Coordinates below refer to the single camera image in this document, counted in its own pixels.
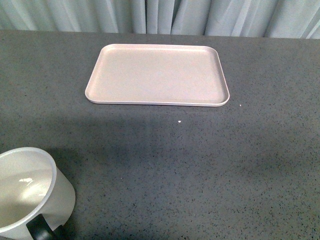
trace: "table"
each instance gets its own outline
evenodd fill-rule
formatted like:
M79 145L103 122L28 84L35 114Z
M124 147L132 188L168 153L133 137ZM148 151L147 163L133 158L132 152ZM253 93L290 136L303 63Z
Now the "table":
M113 43L212 47L230 100L91 103ZM320 238L320 40L2 30L0 62L0 152L53 156L72 239Z

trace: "white mug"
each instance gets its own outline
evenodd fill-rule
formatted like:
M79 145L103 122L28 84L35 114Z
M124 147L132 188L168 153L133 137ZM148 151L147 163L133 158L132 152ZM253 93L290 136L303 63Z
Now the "white mug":
M21 147L0 154L0 236L65 239L53 231L69 219L75 201L73 186L46 151Z

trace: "curtain fold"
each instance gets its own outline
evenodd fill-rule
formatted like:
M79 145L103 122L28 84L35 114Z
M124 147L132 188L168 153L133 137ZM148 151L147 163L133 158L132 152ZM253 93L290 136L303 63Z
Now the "curtain fold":
M320 39L320 0L0 0L0 29Z

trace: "black mug handle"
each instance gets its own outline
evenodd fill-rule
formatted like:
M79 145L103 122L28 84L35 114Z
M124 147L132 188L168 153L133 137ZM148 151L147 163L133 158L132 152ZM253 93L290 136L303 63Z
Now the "black mug handle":
M52 231L42 214L28 222L26 227L34 240L69 240L62 225Z

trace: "plastic tray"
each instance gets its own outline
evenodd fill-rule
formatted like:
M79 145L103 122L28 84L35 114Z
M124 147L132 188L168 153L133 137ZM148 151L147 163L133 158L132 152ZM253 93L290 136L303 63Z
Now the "plastic tray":
M85 96L96 104L218 107L230 94L211 47L111 44L101 50Z

